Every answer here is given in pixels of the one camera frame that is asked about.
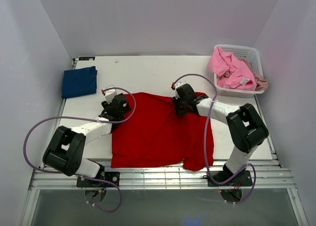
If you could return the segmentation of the red t-shirt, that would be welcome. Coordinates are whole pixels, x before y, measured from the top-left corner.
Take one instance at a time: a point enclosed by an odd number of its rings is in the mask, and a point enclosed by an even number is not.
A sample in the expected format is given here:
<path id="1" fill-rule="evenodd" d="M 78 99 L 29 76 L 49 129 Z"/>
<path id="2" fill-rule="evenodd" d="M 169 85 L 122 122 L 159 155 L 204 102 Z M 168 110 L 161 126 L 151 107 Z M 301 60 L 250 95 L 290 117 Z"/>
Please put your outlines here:
<path id="1" fill-rule="evenodd" d="M 113 168 L 151 168 L 183 163 L 190 171 L 213 164 L 214 141 L 206 118 L 194 113 L 179 116 L 170 97 L 149 93 L 126 95 L 133 116 L 112 133 Z"/>

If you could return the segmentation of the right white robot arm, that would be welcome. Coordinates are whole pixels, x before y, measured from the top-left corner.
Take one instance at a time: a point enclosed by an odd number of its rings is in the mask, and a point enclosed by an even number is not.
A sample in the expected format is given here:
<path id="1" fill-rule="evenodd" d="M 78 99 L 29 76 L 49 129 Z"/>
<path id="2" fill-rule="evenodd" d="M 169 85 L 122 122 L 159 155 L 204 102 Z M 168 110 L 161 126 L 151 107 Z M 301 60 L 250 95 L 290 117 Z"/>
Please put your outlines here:
<path id="1" fill-rule="evenodd" d="M 171 88 L 175 91 L 172 102 L 177 114 L 194 113 L 207 117 L 203 140 L 207 169 L 209 165 L 206 141 L 209 121 L 214 119 L 228 126 L 234 148 L 223 170 L 215 175 L 208 171 L 208 178 L 218 186 L 237 181 L 247 168 L 254 151 L 269 136 L 269 131 L 254 106 L 249 103 L 243 106 L 228 105 L 217 101 L 217 96 L 198 96 L 187 83 L 173 83 Z"/>

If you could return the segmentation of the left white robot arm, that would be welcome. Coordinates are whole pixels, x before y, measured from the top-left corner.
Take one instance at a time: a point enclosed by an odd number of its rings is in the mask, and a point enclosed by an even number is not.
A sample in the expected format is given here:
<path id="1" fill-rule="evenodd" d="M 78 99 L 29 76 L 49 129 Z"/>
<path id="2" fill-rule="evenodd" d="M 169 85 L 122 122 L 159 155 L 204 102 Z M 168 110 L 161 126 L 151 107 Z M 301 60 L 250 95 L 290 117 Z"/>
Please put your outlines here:
<path id="1" fill-rule="evenodd" d="M 83 158 L 85 145 L 112 134 L 131 111 L 128 98 L 122 93 L 107 96 L 102 107 L 102 112 L 93 122 L 71 128 L 59 126 L 43 155 L 43 163 L 67 176 L 97 177 L 102 166 Z"/>

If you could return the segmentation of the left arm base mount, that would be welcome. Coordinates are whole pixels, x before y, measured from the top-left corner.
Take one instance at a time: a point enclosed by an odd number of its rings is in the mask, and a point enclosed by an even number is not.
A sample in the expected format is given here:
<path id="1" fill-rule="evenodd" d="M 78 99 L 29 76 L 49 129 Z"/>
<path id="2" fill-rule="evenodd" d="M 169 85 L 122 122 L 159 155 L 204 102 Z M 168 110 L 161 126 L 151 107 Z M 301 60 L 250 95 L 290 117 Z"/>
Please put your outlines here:
<path id="1" fill-rule="evenodd" d="M 106 196 L 107 190 L 119 186 L 120 172 L 102 172 L 98 177 L 101 181 L 93 181 L 78 177 L 76 187 L 85 189 L 85 198 L 92 203 L 100 203 Z"/>

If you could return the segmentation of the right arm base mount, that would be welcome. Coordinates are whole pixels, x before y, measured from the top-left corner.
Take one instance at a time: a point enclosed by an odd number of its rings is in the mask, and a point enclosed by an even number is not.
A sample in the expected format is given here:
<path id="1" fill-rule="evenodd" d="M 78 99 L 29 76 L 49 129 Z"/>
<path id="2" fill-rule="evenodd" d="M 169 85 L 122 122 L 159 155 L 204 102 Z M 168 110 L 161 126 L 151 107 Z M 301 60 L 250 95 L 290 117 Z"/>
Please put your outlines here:
<path id="1" fill-rule="evenodd" d="M 208 187 L 219 187 L 219 193 L 223 201 L 229 204 L 238 204 L 247 200 L 252 194 L 256 183 L 256 178 L 252 180 L 248 170 L 242 170 L 229 181 L 228 175 L 224 171 L 220 171 L 212 177 L 216 183 L 208 175 L 204 175 L 202 178 L 207 180 Z M 246 196 L 242 196 L 241 187 L 251 187 Z"/>

